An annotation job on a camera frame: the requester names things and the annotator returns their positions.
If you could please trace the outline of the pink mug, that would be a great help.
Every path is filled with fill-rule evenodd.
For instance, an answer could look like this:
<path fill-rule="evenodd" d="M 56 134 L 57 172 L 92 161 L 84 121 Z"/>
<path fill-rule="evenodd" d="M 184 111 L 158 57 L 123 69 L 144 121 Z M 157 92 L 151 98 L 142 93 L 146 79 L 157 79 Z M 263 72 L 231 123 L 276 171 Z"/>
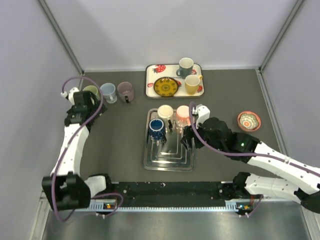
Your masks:
<path fill-rule="evenodd" d="M 181 105 L 176 109 L 175 122 L 181 128 L 191 125 L 189 107 L 187 105 Z"/>

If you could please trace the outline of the dark blue mug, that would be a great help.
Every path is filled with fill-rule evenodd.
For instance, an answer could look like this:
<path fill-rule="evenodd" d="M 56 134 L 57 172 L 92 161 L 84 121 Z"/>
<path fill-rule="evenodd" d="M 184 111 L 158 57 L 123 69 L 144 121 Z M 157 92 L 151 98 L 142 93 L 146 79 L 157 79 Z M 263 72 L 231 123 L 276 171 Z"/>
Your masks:
<path fill-rule="evenodd" d="M 162 119 L 154 118 L 149 122 L 148 133 L 152 140 L 166 143 L 166 126 Z"/>

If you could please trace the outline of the cream white mug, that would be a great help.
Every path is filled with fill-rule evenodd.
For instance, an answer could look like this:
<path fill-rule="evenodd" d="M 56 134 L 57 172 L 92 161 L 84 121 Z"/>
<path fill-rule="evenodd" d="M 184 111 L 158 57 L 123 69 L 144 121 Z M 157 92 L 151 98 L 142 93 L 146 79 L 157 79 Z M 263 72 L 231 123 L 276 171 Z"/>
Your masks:
<path fill-rule="evenodd" d="M 158 117 L 164 122 L 167 131 L 173 132 L 174 110 L 170 105 L 164 104 L 157 109 Z"/>

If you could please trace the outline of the mauve purple mug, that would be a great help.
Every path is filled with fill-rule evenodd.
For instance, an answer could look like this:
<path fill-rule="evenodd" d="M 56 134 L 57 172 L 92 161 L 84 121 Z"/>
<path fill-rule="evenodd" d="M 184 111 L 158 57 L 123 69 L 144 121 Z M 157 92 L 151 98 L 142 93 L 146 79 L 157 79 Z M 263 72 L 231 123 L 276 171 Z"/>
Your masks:
<path fill-rule="evenodd" d="M 121 82 L 117 86 L 117 91 L 120 99 L 125 103 L 130 103 L 135 98 L 133 85 L 128 81 Z"/>

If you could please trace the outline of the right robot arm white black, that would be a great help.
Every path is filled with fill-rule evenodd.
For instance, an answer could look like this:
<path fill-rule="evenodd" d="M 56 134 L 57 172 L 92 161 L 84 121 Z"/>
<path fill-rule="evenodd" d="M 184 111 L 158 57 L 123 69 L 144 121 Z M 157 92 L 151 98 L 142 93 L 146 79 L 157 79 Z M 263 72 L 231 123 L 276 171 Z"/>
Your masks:
<path fill-rule="evenodd" d="M 270 196 L 291 200 L 314 213 L 320 212 L 320 169 L 286 156 L 245 132 L 231 131 L 225 122 L 210 117 L 204 123 L 187 120 L 182 144 L 207 147 L 231 160 L 264 169 L 276 177 L 239 172 L 232 183 L 221 183 L 219 195 L 233 198 Z"/>

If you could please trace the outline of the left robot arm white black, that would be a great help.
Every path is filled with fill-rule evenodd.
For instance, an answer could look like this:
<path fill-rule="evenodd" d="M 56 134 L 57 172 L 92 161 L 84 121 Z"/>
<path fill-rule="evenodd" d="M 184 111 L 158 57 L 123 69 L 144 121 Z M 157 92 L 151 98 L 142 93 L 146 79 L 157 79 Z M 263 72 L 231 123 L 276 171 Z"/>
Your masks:
<path fill-rule="evenodd" d="M 114 191 L 106 173 L 95 174 L 83 180 L 80 165 L 87 138 L 94 121 L 106 107 L 98 93 L 72 88 L 62 93 L 71 102 L 64 119 L 64 138 L 59 158 L 51 174 L 42 179 L 42 189 L 53 210 L 87 208 L 91 199 L 100 195 L 109 198 Z"/>

